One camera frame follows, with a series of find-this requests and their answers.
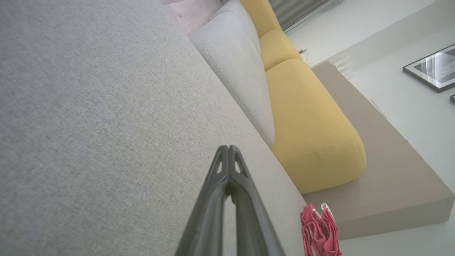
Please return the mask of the beige wooden platform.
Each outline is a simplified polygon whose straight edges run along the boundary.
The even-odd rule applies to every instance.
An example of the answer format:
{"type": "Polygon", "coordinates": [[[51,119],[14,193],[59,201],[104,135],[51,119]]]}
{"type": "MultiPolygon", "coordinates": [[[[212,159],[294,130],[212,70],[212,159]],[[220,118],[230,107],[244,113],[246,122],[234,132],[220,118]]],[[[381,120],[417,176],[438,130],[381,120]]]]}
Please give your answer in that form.
{"type": "Polygon", "coordinates": [[[357,130],[366,152],[362,175],[303,195],[327,203],[340,240],[447,222],[455,195],[398,130],[328,62],[312,69],[357,130]]]}

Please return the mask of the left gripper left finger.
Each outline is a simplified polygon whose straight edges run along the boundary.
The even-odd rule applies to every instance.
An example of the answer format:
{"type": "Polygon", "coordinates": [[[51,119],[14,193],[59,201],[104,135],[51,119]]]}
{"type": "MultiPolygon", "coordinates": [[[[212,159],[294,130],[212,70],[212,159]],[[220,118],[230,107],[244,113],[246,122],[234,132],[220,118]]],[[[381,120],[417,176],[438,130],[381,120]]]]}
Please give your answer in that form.
{"type": "Polygon", "coordinates": [[[175,256],[222,256],[229,148],[220,146],[181,236],[175,256]]]}

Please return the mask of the grey curtain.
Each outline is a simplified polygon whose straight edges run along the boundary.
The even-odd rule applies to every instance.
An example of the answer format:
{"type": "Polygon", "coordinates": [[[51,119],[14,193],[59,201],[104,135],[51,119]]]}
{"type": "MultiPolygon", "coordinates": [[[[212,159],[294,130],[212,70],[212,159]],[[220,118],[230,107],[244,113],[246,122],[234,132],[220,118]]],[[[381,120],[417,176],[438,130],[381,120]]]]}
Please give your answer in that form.
{"type": "Polygon", "coordinates": [[[283,31],[294,28],[341,0],[269,0],[283,31]]]}

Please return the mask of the red jersey with white stripes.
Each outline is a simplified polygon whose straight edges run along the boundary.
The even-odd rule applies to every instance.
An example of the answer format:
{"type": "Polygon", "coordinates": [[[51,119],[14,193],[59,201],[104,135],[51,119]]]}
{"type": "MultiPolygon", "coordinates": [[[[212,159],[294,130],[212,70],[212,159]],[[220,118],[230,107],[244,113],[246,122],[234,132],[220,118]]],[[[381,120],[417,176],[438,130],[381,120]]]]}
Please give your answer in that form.
{"type": "Polygon", "coordinates": [[[305,255],[323,256],[326,237],[320,227],[322,217],[320,217],[313,204],[304,206],[301,220],[305,255]]]}

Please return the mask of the black framed wall picture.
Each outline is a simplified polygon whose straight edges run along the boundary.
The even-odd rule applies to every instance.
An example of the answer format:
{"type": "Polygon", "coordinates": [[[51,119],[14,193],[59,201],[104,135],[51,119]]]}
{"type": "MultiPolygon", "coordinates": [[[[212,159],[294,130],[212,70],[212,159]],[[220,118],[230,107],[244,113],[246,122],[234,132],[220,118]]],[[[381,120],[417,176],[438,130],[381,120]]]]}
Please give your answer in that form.
{"type": "Polygon", "coordinates": [[[402,71],[438,94],[455,88],[455,44],[405,65],[402,71]]]}

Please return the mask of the white wall vent grille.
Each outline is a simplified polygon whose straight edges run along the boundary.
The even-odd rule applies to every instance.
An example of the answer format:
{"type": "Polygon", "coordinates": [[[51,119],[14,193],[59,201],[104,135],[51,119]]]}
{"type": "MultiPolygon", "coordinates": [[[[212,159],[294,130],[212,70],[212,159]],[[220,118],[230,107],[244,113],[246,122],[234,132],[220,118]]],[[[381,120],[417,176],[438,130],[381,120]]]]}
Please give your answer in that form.
{"type": "Polygon", "coordinates": [[[347,56],[336,63],[333,66],[346,78],[351,79],[354,77],[354,65],[351,56],[347,56]]]}

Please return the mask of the small yellow sofa cushion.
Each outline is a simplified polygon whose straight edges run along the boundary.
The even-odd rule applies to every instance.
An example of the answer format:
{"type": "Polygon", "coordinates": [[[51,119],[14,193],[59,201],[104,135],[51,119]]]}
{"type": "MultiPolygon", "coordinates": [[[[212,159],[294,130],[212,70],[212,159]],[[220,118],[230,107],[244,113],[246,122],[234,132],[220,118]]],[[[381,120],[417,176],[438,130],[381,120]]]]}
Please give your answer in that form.
{"type": "Polygon", "coordinates": [[[259,44],[265,71],[286,60],[303,60],[289,37],[279,29],[271,30],[261,36],[259,44]]]}
{"type": "Polygon", "coordinates": [[[269,0],[240,0],[255,25],[258,37],[282,28],[269,0]]]}

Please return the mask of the grey sofa back cushion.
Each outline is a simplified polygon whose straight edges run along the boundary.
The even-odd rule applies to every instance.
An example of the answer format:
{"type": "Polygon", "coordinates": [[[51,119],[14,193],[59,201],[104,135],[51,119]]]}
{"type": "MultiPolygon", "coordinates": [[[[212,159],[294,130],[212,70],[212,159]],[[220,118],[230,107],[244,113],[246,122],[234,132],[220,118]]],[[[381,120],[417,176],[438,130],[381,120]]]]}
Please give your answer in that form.
{"type": "Polygon", "coordinates": [[[272,147],[274,120],[259,38],[240,0],[228,0],[190,39],[265,143],[272,147]]]}

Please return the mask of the red shorts with white trim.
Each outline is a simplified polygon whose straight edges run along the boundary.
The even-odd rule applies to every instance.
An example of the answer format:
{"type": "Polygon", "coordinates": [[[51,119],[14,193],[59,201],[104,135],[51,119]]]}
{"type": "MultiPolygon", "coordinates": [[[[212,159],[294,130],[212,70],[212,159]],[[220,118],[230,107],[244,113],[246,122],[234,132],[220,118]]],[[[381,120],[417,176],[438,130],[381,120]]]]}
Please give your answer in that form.
{"type": "Polygon", "coordinates": [[[314,211],[314,246],[317,256],[343,256],[339,246],[339,230],[332,211],[326,203],[322,214],[314,211]]]}

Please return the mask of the large yellow sofa cushion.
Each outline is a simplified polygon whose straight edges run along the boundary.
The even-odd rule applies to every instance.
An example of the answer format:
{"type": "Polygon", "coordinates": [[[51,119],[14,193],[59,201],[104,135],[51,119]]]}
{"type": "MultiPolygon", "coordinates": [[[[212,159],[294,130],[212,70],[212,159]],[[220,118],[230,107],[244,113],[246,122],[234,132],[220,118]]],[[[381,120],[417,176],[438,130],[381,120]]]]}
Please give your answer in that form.
{"type": "Polygon", "coordinates": [[[274,118],[272,151],[299,193],[346,184],[366,168],[358,132],[301,59],[266,72],[274,118]]]}

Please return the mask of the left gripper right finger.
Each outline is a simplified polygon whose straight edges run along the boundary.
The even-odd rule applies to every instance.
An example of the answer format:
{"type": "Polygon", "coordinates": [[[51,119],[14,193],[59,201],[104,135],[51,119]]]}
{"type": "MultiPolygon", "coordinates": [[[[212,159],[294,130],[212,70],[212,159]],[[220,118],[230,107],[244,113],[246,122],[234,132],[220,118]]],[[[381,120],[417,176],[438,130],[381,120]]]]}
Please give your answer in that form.
{"type": "Polygon", "coordinates": [[[245,160],[229,147],[229,191],[236,208],[237,256],[285,256],[245,160]]]}

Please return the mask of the grey fabric sofa seat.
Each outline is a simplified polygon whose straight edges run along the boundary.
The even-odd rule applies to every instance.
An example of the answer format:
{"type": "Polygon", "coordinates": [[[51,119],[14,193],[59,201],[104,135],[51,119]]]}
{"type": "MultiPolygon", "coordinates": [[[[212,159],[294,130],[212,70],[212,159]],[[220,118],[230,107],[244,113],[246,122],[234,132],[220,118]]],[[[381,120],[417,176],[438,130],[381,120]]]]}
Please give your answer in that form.
{"type": "Polygon", "coordinates": [[[303,197],[160,0],[0,0],[0,256],[174,256],[221,145],[304,256],[303,197]]]}

